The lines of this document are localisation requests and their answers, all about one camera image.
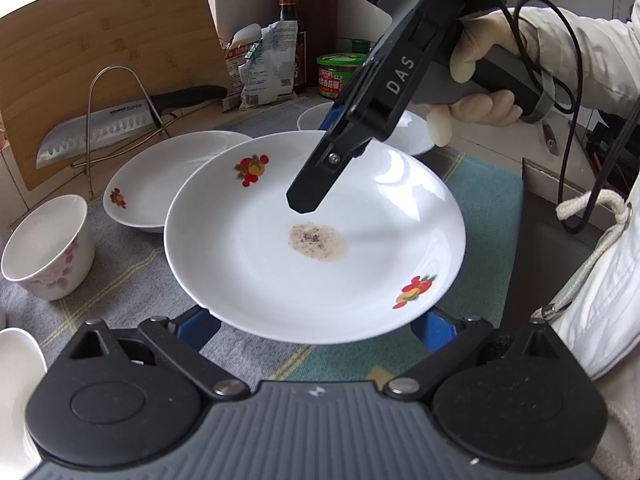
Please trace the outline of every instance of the gray ribbed surface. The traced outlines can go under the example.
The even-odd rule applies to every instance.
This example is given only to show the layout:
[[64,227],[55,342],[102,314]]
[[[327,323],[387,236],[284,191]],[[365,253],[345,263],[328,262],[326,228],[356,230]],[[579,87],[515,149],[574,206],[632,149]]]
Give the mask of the gray ribbed surface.
[[[325,393],[315,397],[316,387]],[[415,480],[603,478],[587,465],[547,475],[470,464],[418,404],[372,383],[265,382],[250,399],[216,405],[180,448],[121,472],[44,464],[31,480]]]

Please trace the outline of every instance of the person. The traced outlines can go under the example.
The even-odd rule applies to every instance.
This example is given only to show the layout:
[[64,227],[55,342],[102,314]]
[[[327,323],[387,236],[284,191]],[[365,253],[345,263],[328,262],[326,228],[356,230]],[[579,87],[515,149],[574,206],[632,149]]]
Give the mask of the person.
[[[628,23],[576,16],[562,10],[582,53],[582,106],[627,118],[640,94],[640,0]],[[518,55],[510,26],[501,11],[465,20],[465,28],[450,58],[458,82],[473,75],[475,63],[494,44]],[[577,65],[574,42],[551,9],[524,7],[520,33],[530,58],[562,80],[574,92]],[[508,89],[471,95],[453,105],[426,109],[430,134],[447,144],[452,120],[507,126],[522,109]],[[567,218],[584,208],[584,197],[558,206]],[[610,190],[600,192],[610,203],[616,225],[601,238],[596,251],[551,300],[566,309],[552,326],[594,379],[607,403],[609,423],[593,463],[615,480],[640,478],[640,184],[628,201]]]

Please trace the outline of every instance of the bowl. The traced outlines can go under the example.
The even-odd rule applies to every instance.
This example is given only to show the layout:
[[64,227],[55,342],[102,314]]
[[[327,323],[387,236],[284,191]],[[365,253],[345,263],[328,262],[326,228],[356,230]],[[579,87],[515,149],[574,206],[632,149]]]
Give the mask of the bowl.
[[0,330],[0,478],[19,480],[39,462],[27,432],[27,402],[47,371],[36,340],[20,328]]
[[187,180],[164,229],[174,276],[217,318],[274,340],[343,343],[406,325],[462,264],[455,199],[418,160],[372,140],[316,211],[296,213],[286,191],[324,134],[302,133],[235,146]]
[[25,218],[2,253],[2,275],[53,301],[76,289],[94,262],[94,239],[81,196],[63,195]]
[[102,197],[104,210],[123,225],[161,233],[171,201],[193,172],[249,139],[237,132],[211,130],[158,142],[113,176]]
[[[322,103],[303,112],[298,117],[298,129],[317,130],[332,105],[333,103]],[[408,110],[402,112],[398,124],[396,124],[385,144],[409,155],[420,155],[434,147],[429,135],[427,121]]]

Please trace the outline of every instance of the brown glass bottle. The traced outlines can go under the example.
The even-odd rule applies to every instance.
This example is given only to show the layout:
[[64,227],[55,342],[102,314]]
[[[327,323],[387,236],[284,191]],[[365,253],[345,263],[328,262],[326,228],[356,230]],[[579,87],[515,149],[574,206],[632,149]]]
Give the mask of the brown glass bottle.
[[298,22],[296,61],[294,66],[293,90],[300,93],[306,86],[306,33],[305,25],[298,17],[295,0],[280,0],[280,19]]

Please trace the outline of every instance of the wooden cutting board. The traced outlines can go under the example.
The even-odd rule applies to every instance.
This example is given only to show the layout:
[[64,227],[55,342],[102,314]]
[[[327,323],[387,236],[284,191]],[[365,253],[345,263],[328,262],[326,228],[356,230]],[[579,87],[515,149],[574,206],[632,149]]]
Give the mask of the wooden cutting board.
[[[0,110],[27,189],[71,163],[36,170],[40,142],[86,113],[92,79],[113,64],[133,69],[149,95],[230,85],[207,0],[38,0],[0,18]],[[129,73],[112,70],[92,109],[141,97]]]

